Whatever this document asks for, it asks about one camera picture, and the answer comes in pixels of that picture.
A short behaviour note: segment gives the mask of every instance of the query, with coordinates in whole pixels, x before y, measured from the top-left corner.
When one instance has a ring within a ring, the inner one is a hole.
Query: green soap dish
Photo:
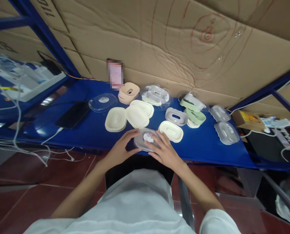
[[[188,118],[197,125],[201,125],[207,119],[201,111],[195,112],[189,108],[185,108],[184,113],[186,113]]]
[[[185,99],[181,100],[180,105],[183,106],[183,107],[186,107],[186,108],[188,108],[190,110],[193,110],[195,112],[200,112],[200,109],[198,107],[196,107],[194,104],[188,102]]]

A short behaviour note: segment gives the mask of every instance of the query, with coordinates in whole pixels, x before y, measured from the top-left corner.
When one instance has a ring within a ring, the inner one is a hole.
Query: small cardboard box
[[[262,132],[265,128],[263,121],[256,114],[237,110],[232,114],[233,121],[237,127]]]

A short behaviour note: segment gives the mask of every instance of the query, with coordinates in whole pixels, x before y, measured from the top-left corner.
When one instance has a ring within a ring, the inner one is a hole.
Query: smartphone
[[[90,110],[87,102],[75,103],[59,120],[56,121],[57,127],[73,129]]]
[[[119,90],[123,86],[123,63],[119,60],[108,58],[107,72],[111,87]]]

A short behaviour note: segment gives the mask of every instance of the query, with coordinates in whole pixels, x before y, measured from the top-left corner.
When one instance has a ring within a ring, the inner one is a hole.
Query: person's left hand
[[[109,169],[113,168],[116,165],[123,163],[125,160],[127,160],[129,157],[136,154],[137,152],[142,151],[141,149],[138,148],[133,149],[131,151],[126,151],[125,149],[128,142],[139,134],[140,132],[138,132],[138,128],[127,131],[115,143],[111,151],[106,155],[104,159],[100,161],[105,167],[106,171],[108,171]]]

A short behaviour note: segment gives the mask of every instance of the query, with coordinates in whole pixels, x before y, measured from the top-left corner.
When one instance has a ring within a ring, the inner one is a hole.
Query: hand
[[[119,165],[123,163],[125,160],[127,160],[132,155],[136,154],[137,152],[142,151],[141,149],[133,149],[131,151],[126,151],[125,147],[128,144],[128,142],[140,134],[140,132],[137,132],[137,129],[133,129],[130,131],[127,131],[113,146],[111,151],[106,155],[104,159],[102,159],[100,162],[104,165],[105,170],[108,171],[109,169],[113,168],[116,165]]]
[[[177,152],[172,147],[167,135],[159,131],[156,132],[161,140],[154,134],[150,134],[150,136],[155,142],[157,142],[157,144],[160,146],[160,149],[149,143],[148,141],[145,141],[145,145],[147,145],[150,149],[154,151],[148,152],[148,154],[158,160],[163,165],[176,172],[178,169],[181,168],[181,165],[185,164],[185,162],[178,156]]]

